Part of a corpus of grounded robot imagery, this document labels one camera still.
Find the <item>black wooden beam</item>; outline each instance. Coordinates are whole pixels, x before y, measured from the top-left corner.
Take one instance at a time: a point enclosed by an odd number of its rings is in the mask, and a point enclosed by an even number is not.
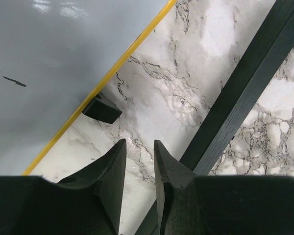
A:
[[[294,0],[277,0],[180,162],[207,175],[294,46]],[[136,235],[157,234],[156,205]]]

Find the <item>yellow border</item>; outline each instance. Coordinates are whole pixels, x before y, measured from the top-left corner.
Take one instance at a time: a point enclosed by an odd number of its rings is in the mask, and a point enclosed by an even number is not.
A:
[[[128,60],[131,54],[136,50],[136,48],[145,40],[145,38],[153,31],[153,29],[159,24],[159,22],[164,18],[164,16],[171,10],[174,6],[176,0],[169,0],[167,5],[159,12],[159,14],[152,20],[152,22],[145,28],[142,34],[132,43],[132,45],[126,50],[126,52],[121,56],[121,58],[114,64],[110,71],[103,77],[99,84],[93,89],[93,91],[86,97],[86,99],[81,103],[81,105],[74,111],[70,118],[64,123],[60,130],[55,134],[55,136],[50,140],[50,142],[45,146],[45,148],[40,152],[40,154],[35,158],[35,160],[29,165],[29,167],[23,172],[22,175],[28,175],[37,166],[41,159],[48,153],[48,151],[54,146],[54,144],[60,139],[64,132],[71,126],[71,124],[77,119],[77,117],[84,110],[86,105],[95,97],[101,89],[107,84],[107,82],[112,78],[112,76],[119,70],[119,68]]]

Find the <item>black mark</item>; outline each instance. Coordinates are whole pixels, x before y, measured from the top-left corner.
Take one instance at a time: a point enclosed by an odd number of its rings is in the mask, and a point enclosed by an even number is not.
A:
[[[5,77],[5,76],[3,76],[3,78],[5,78],[6,80],[9,80],[9,81],[15,82],[17,85],[20,85],[20,86],[22,86],[22,87],[26,87],[25,84],[23,84],[22,82],[19,82],[19,81],[17,81],[17,80],[13,80],[13,79],[8,78],[8,77]]]

